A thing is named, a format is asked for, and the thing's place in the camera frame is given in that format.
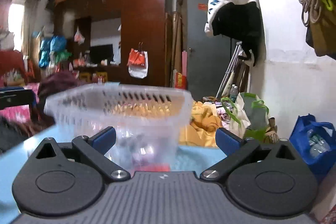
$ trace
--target blue plastic bag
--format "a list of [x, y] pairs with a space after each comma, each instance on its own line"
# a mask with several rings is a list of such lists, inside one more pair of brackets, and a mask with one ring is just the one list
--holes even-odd
[[50, 43], [51, 52], [61, 52], [65, 50], [67, 40], [63, 36], [53, 37]]
[[45, 37], [41, 42], [40, 50], [41, 51], [49, 51], [50, 50], [50, 43], [51, 43], [52, 39], [53, 39], [52, 37]]
[[[328, 143], [330, 151], [321, 153], [317, 157], [313, 157], [310, 154], [310, 136], [308, 131], [311, 129], [313, 134], [320, 135]], [[315, 116], [310, 114], [299, 116], [289, 140], [314, 173], [318, 182], [321, 182], [336, 162], [336, 132], [333, 124], [316, 122]]]
[[49, 51], [41, 51], [41, 59], [39, 61], [39, 67], [40, 68], [45, 68], [49, 66], [50, 62], [50, 52]]

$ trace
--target clear plastic basket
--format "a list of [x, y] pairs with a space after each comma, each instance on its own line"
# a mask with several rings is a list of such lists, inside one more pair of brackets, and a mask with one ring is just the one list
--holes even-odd
[[74, 137], [113, 126], [117, 142], [106, 156], [132, 173], [170, 166], [192, 102], [185, 90], [91, 84], [48, 97], [44, 112], [73, 127]]

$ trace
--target water bottle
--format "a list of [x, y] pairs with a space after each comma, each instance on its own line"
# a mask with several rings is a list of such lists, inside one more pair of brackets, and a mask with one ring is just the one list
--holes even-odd
[[233, 101], [234, 103], [236, 102], [238, 96], [238, 87], [236, 85], [232, 85], [232, 88], [230, 90], [230, 99], [231, 101]]
[[314, 134], [313, 129], [307, 132], [309, 137], [310, 154], [312, 157], [317, 157], [318, 155], [330, 150], [328, 143], [318, 134]]

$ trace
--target gray door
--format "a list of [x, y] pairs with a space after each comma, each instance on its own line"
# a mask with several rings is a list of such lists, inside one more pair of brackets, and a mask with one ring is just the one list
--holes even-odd
[[188, 90], [196, 101], [216, 96], [231, 58], [230, 38], [205, 34], [204, 4], [208, 0], [187, 0], [187, 79]]

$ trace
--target orange bag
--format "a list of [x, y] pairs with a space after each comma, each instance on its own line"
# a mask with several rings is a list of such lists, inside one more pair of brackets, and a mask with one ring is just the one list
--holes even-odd
[[132, 48], [131, 52], [129, 53], [127, 62], [127, 66], [129, 65], [145, 67], [146, 66], [145, 54], [142, 51], [137, 51]]

